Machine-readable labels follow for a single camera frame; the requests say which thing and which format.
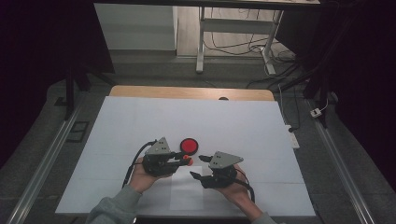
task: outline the sleeve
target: sleeve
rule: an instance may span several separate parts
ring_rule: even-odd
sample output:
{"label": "sleeve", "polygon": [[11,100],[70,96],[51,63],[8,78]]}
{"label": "sleeve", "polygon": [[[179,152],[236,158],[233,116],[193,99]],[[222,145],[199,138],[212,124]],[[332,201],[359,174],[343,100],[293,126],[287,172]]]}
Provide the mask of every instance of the sleeve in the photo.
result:
{"label": "sleeve", "polygon": [[88,215],[87,224],[128,223],[136,217],[136,206],[142,194],[126,185],[114,198],[104,198]]}
{"label": "sleeve", "polygon": [[267,212],[264,212],[260,217],[254,220],[251,224],[276,224]]}

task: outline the aluminum rail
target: aluminum rail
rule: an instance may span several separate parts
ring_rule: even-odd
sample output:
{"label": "aluminum rail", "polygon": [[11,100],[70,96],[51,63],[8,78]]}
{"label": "aluminum rail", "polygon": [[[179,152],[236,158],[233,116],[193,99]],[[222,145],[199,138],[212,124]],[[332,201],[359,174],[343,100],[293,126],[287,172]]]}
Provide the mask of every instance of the aluminum rail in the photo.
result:
{"label": "aluminum rail", "polygon": [[[306,105],[309,110],[313,110],[313,106],[309,104],[308,100],[305,100]],[[337,148],[334,141],[332,140],[332,136],[329,131],[321,125],[318,119],[315,119],[315,125],[317,127],[320,138],[323,141],[324,146],[329,152],[329,155],[332,159],[332,163],[334,164],[335,170],[341,178],[341,181],[344,185],[346,193],[349,195],[352,205],[354,206],[356,213],[361,220],[362,224],[375,224],[374,218],[370,212],[370,209],[367,206],[366,201],[361,195],[358,187],[353,181],[352,176],[350,175],[347,166]]]}
{"label": "aluminum rail", "polygon": [[46,181],[48,174],[50,173],[50,169],[52,168],[53,163],[55,163],[55,160],[58,157],[62,146],[64,145],[64,141],[66,140],[67,135],[73,127],[73,123],[78,116],[78,113],[85,101],[86,96],[86,92],[81,92],[79,94],[74,112],[70,116],[69,120],[65,120],[62,123],[60,129],[56,133],[54,139],[49,145],[46,154],[44,155],[37,169],[35,170],[32,179],[30,179],[29,184],[27,185],[20,200],[12,211],[11,216],[8,218],[7,224],[23,223],[28,216],[30,209],[33,206],[33,203],[35,202],[35,198],[43,187],[43,184]]}

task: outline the wooden board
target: wooden board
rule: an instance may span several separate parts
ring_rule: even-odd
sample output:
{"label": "wooden board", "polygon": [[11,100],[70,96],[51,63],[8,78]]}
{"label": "wooden board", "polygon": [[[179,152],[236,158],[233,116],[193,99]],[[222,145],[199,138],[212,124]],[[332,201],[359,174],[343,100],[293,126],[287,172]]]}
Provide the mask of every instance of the wooden board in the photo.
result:
{"label": "wooden board", "polygon": [[115,86],[109,95],[202,100],[218,100],[220,97],[226,97],[238,101],[274,101],[274,95],[268,90]]}

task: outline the red disc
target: red disc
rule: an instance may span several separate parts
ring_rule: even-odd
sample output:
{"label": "red disc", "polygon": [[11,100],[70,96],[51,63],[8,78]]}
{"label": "red disc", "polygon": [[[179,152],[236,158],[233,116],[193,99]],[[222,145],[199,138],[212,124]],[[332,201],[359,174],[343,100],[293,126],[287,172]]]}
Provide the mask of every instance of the red disc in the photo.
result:
{"label": "red disc", "polygon": [[198,151],[198,142],[193,138],[186,138],[180,143],[180,150],[187,153],[187,155],[192,156]]}

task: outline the white table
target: white table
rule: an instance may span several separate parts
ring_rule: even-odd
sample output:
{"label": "white table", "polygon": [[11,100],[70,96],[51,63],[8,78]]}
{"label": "white table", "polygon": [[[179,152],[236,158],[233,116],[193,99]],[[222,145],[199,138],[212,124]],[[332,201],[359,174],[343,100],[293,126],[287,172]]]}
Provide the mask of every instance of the white table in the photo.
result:
{"label": "white table", "polygon": [[277,102],[112,97],[105,99],[56,213],[87,214],[121,188],[137,150],[165,136],[179,151],[187,137],[199,143],[191,167],[180,167],[144,193],[141,217],[241,217],[189,171],[210,175],[199,155],[241,156],[256,204],[270,216],[314,216]]}

